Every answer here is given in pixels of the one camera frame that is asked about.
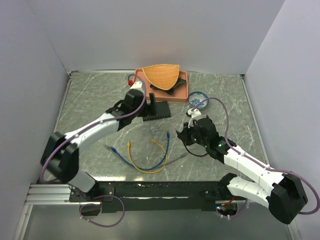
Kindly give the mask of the black network switch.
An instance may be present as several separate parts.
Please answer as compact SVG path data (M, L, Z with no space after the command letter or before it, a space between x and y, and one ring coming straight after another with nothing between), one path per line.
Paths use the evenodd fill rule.
M156 102L155 105L157 110L156 115L144 116L142 118L144 122L166 119L171 117L171 111L167 101L159 101L159 102Z

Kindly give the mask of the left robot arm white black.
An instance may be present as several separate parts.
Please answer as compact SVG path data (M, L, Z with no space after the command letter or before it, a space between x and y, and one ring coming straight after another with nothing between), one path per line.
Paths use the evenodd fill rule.
M154 116L157 113L156 98L138 89L129 90L123 100L118 101L98 119L73 132L53 133L47 142L42 159L41 183L45 183L44 173L49 171L63 184L69 184L79 191L87 201L94 201L99 194L100 184L88 173L80 170L81 151L103 137L116 133L131 124L136 117Z

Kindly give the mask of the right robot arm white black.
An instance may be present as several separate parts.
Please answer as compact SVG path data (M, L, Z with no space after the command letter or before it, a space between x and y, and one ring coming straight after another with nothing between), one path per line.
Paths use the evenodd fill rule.
M208 117L183 124L177 137L184 146L198 144L207 154L248 177L227 174L220 181L218 193L223 199L246 198L268 208L281 223L289 225L308 203L302 181L292 173L277 172L247 154L235 142L219 135Z

